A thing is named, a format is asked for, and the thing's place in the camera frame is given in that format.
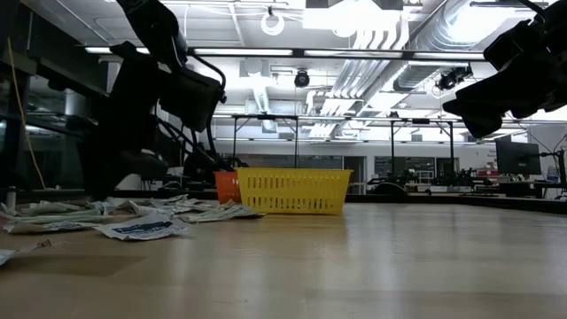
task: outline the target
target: fluorescent light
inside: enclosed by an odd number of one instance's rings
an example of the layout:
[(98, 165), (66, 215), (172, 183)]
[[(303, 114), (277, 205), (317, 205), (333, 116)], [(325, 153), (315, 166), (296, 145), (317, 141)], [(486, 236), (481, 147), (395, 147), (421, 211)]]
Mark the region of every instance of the fluorescent light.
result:
[(275, 57), (290, 57), (293, 50), (278, 50), (278, 49), (195, 49), (195, 53), (199, 56), (235, 56), (235, 57), (250, 57), (250, 56), (275, 56)]
[(299, 116), (300, 120), (345, 121), (343, 116)]
[[(107, 3), (115, 3), (116, 0), (105, 0)], [(165, 5), (228, 5), (233, 4), (235, 6), (262, 6), (262, 5), (271, 5), (273, 7), (287, 7), (288, 4), (286, 2), (271, 2), (271, 1), (232, 1), (232, 0), (214, 0), (214, 1), (199, 1), (199, 0), (160, 0), (162, 4)]]
[(254, 138), (254, 141), (260, 142), (293, 142), (293, 140), (288, 140), (285, 138)]
[(460, 60), (460, 61), (485, 61), (482, 53), (476, 52), (416, 52), (413, 58), (423, 60)]
[[(215, 138), (213, 138), (213, 140), (214, 141), (230, 141), (230, 142), (232, 142), (232, 141), (234, 141), (234, 138), (232, 138), (232, 137), (215, 137)], [(237, 141), (250, 141), (250, 139), (249, 138), (237, 137)]]
[(363, 117), (355, 117), (353, 120), (357, 121), (395, 121), (396, 119), (393, 118), (363, 118)]
[(305, 50), (306, 57), (318, 58), (401, 58), (401, 52), (388, 52), (388, 51), (365, 51), (365, 50)]
[[(143, 54), (150, 54), (150, 51), (146, 48), (136, 48), (136, 50)], [(92, 54), (113, 54), (109, 47), (86, 47), (85, 51)]]
[(93, 54), (113, 54), (108, 47), (86, 47), (85, 51)]
[(452, 67), (467, 67), (467, 62), (447, 62), (447, 61), (408, 61), (410, 66), (452, 66)]
[(360, 141), (346, 141), (346, 140), (331, 140), (331, 139), (300, 139), (300, 142), (306, 143), (359, 143)]

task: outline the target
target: security camera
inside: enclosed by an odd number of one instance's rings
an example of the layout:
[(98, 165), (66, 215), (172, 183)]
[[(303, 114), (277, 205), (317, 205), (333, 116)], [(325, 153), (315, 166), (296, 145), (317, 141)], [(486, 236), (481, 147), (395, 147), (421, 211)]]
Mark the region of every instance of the security camera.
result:
[(298, 75), (295, 77), (295, 87), (305, 88), (309, 85), (309, 75), (307, 75), (307, 70), (298, 70)]

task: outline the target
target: computer monitor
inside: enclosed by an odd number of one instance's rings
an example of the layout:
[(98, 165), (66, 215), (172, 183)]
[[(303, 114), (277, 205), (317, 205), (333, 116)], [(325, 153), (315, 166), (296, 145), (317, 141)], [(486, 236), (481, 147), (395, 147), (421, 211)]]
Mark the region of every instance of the computer monitor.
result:
[(496, 160), (499, 174), (541, 175), (537, 144), (496, 141)]

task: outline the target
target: table surface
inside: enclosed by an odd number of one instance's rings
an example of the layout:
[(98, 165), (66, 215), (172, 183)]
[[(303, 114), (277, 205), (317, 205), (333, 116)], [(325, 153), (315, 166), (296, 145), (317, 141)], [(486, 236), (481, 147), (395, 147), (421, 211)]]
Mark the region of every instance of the table surface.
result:
[(565, 318), (567, 220), (454, 205), (199, 224), (121, 242), (95, 231), (0, 267), (10, 318)]

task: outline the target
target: door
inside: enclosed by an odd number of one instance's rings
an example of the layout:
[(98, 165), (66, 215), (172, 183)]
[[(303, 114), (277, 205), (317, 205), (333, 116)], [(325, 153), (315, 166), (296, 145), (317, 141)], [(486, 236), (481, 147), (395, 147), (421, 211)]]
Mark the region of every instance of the door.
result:
[(344, 169), (350, 169), (351, 178), (347, 194), (364, 195), (366, 191), (366, 157), (345, 156)]
[[(436, 158), (435, 168), (437, 170), (437, 177), (451, 173), (451, 159), (450, 158)], [(459, 171), (459, 159), (454, 158), (454, 172)]]

